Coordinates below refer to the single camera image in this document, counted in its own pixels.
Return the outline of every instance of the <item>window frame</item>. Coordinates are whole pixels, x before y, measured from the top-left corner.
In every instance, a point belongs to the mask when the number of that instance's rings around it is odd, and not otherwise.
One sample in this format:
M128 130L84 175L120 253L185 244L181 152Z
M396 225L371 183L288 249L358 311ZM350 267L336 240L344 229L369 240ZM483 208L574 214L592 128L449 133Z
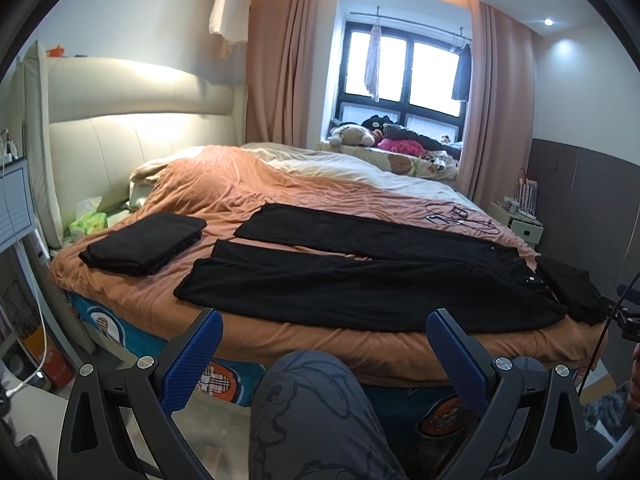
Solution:
M347 94L347 92L344 91L347 82L347 65L349 62L349 50L351 47L351 34L353 32L371 32L371 27L372 25L370 25L369 23L347 22L345 24L334 117L337 120L340 120L341 108L343 104L380 107L398 113L398 122L403 126L406 126L407 115L417 116L425 119L430 119L432 121L437 121L439 123L451 124L452 126L456 126L458 128L458 133L456 135L456 139L453 140L453 142L460 142L460 140L462 140L462 130L465 125L466 101L460 102L460 115L458 117L440 112L438 110L432 110L431 108L412 105L409 102L409 97L411 94L411 81L413 75L412 63L414 60L414 43L424 43L448 51L451 51L455 48L452 44L447 43L446 41L436 40L434 38L430 38L429 36L415 34L413 32L407 32L405 30L399 30L396 28L380 27L383 36L389 36L406 41L404 78L402 80L402 92L400 95L400 101L396 102L389 101L387 99L380 99L376 103L370 96Z

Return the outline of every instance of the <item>silver screw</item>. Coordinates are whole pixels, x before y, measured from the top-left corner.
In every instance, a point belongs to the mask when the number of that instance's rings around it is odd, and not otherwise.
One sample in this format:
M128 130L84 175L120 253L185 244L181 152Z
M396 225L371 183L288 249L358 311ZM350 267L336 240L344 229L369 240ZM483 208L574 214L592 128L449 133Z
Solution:
M87 377L91 372L94 371L94 366L91 364L85 364L80 367L80 375L82 377Z
M144 357L138 359L138 368L142 368L144 370L145 368L149 368L150 366L152 366L153 363L154 359L150 355L145 355Z
M569 375L569 368L564 365L558 365L556 367L556 373L561 377L567 377L567 375Z
M509 361L506 357L498 357L495 360L495 365L500 368L500 370L511 370L511 361Z

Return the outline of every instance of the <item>gray pants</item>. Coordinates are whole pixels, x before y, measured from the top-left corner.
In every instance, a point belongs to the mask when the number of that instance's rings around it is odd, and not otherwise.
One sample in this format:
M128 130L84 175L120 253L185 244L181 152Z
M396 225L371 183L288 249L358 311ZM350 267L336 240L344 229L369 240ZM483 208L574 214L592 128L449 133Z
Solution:
M369 399L339 359L279 359L252 402L250 480L406 480Z

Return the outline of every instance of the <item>curtain rod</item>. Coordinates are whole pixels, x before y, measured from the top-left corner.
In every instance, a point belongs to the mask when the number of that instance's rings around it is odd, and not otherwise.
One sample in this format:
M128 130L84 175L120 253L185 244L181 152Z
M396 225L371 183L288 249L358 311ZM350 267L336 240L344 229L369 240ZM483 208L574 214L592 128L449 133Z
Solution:
M403 23L410 23L411 25L420 25L421 27L432 28L433 30L439 30L440 32L451 34L452 36L455 36L457 38L462 38L463 40L467 40L469 43L473 41L471 38L468 38L462 35L462 27L460 27L460 34L456 34L455 32L451 32L450 30L446 30L444 28L433 27L433 25L425 25L424 23L412 22L411 20L404 20L402 18L394 18L393 16L382 16L382 14L378 14L378 13L372 14L371 12L350 12L350 14L352 16L370 16L372 18L381 18L382 20L393 20L394 22L403 22Z

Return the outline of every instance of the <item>human hand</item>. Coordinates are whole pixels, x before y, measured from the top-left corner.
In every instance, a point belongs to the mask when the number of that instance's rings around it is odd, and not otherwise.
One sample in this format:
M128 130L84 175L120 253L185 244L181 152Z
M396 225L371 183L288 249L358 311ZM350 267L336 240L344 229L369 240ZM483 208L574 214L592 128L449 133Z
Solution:
M640 410L640 344L634 349L634 363L631 368L631 382L629 384L629 407L637 412Z

